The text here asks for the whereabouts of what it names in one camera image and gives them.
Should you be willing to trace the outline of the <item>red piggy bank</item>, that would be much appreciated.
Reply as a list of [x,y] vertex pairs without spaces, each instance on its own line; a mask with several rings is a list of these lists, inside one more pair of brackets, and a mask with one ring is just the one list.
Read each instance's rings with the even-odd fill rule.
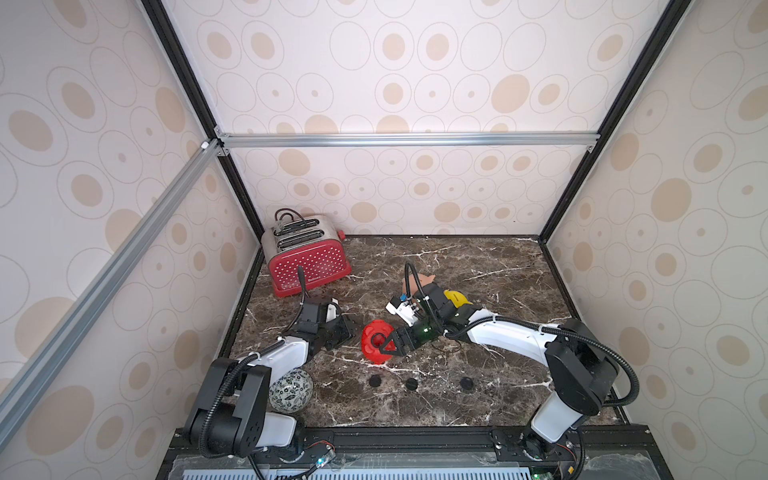
[[384,320],[374,320],[367,324],[361,336],[361,351],[366,359],[373,364],[382,365],[393,356],[379,352],[383,341],[395,331],[395,328]]

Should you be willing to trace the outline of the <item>pink piggy bank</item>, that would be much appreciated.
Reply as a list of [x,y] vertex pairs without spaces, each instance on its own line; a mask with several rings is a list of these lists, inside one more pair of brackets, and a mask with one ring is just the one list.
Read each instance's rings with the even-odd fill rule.
[[418,274],[419,282],[423,287],[426,287],[429,284],[432,284],[435,281],[434,275],[424,275],[419,273]]

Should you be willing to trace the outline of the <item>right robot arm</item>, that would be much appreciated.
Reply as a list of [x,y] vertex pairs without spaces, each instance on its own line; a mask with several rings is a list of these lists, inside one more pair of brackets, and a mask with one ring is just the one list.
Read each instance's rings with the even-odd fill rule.
[[554,390],[521,437],[532,457],[542,456],[567,430],[602,408],[629,405],[640,393],[639,377],[630,363],[578,319],[561,325],[528,322],[494,313],[434,283],[392,297],[386,309],[406,324],[394,328],[376,320],[365,326],[361,350],[374,363],[405,357],[444,337],[501,348],[548,368]]

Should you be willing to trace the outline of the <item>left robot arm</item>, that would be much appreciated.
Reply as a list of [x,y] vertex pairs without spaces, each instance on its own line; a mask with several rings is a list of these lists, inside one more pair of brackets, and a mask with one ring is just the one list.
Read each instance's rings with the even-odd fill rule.
[[275,343],[236,360],[219,358],[207,370],[183,438],[203,456],[245,458],[259,449],[300,449],[298,421],[270,412],[270,388],[355,335],[352,319],[332,298],[305,299],[296,320]]

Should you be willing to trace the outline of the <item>yellow piggy bank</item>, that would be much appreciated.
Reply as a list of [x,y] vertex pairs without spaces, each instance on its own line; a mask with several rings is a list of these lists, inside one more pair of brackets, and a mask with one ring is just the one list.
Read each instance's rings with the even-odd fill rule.
[[463,305],[470,304],[470,301],[467,299],[467,297],[459,291],[445,290],[443,294],[456,309],[462,307]]

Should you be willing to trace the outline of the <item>speckled stone egg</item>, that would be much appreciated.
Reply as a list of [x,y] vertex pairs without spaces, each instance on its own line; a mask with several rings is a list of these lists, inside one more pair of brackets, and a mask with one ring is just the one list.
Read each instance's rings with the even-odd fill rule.
[[310,402],[313,386],[312,378],[305,370],[293,369],[270,386],[270,404],[279,413],[298,412]]

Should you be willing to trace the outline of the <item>red metal toaster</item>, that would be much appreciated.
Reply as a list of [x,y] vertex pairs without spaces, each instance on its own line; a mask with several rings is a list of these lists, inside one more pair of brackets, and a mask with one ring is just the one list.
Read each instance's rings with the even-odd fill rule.
[[275,295],[297,295],[349,275],[344,239],[344,232],[324,214],[277,209],[274,225],[261,237]]

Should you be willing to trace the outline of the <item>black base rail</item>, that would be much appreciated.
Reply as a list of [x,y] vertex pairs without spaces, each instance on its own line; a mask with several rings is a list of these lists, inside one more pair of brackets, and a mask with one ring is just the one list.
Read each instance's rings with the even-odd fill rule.
[[669,479],[649,427],[585,425],[542,460],[519,427],[309,428],[301,454],[262,447],[248,459],[207,459],[180,437],[160,479]]

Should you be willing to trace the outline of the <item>horizontal aluminium rail back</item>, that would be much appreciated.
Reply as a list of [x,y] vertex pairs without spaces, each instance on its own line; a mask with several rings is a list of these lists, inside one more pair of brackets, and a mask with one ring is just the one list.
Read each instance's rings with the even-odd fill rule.
[[227,148],[367,148],[594,145],[597,132],[417,132],[352,134],[223,134]]

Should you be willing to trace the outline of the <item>diagonal aluminium rail left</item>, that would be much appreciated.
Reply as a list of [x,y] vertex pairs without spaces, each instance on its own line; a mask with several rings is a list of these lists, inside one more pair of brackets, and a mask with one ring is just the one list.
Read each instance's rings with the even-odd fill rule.
[[10,384],[1,398],[2,449],[7,448],[126,278],[222,148],[223,142],[216,138],[207,140],[204,146],[198,148]]

